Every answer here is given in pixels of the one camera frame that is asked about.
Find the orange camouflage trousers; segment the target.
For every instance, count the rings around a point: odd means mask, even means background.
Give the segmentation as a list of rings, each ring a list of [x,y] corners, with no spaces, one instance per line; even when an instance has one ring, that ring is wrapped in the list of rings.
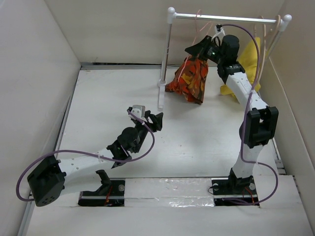
[[[165,91],[183,95],[187,102],[201,105],[204,101],[208,70],[206,60],[187,56],[174,73],[174,79],[165,86]]]

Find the pink wire hanger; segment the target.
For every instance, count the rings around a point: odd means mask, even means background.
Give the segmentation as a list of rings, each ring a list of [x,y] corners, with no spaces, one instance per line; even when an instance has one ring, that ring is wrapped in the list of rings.
[[[196,43],[196,40],[199,38],[199,34],[200,34],[207,26],[209,26],[209,28],[208,28],[208,31],[206,32],[205,35],[207,35],[207,34],[210,32],[210,30],[211,30],[211,28],[212,28],[212,26],[213,26],[213,23],[212,23],[211,21],[208,21],[202,28],[198,28],[197,16],[198,16],[198,15],[201,16],[201,14],[202,14],[202,10],[199,9],[199,10],[197,11],[196,16],[195,16],[195,19],[194,19],[195,32],[196,32],[196,33],[195,33],[194,40],[193,40],[193,42],[192,42],[192,44],[191,44],[192,46]],[[184,69],[185,69],[185,67],[186,67],[187,61],[188,61],[188,59],[189,59],[190,57],[191,57],[191,55],[188,54],[187,57],[185,58],[184,66],[183,66],[183,68],[182,68],[182,70],[181,70],[181,72],[180,72],[180,74],[179,74],[179,76],[178,76],[177,81],[179,81],[179,79],[180,79],[180,77],[181,77],[181,75],[182,75],[182,73],[183,73],[183,71],[184,71]]]

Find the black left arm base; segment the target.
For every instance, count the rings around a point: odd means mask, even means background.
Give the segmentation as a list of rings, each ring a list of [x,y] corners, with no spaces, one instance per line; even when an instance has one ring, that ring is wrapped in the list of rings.
[[[80,192],[78,205],[81,207],[124,207],[125,185],[123,178],[111,179],[111,185],[102,189],[102,186],[94,192]]]

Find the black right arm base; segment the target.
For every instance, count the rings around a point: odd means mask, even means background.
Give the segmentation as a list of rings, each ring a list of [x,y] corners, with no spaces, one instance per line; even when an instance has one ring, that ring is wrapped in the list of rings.
[[[233,190],[229,186],[228,178],[212,178],[208,193],[213,196],[216,207],[246,206],[258,202],[258,194],[255,188],[251,190],[247,186]]]

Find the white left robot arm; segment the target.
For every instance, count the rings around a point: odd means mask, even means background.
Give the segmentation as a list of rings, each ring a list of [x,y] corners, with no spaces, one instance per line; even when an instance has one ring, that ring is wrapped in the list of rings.
[[[113,144],[97,153],[72,150],[80,157],[57,159],[55,153],[47,154],[38,160],[38,165],[31,164],[33,171],[27,181],[31,189],[35,205],[43,207],[54,202],[59,196],[83,191],[83,177],[97,174],[90,192],[109,197],[113,190],[113,181],[106,170],[120,167],[126,163],[137,161],[149,154],[146,151],[138,158],[131,154],[138,153],[147,134],[153,135],[162,130],[163,113],[157,115],[150,111],[141,112],[130,107],[128,115],[134,127],[125,128]]]

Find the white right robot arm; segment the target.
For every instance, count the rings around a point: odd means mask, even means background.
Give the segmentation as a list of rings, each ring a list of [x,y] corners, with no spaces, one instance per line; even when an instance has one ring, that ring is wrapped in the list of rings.
[[[242,147],[238,159],[227,179],[212,181],[215,195],[240,195],[252,184],[258,156],[275,135],[279,111],[267,105],[252,89],[244,67],[237,60],[239,39],[236,36],[224,36],[220,45],[206,36],[185,51],[216,63],[219,77],[245,108],[245,118],[239,129]]]

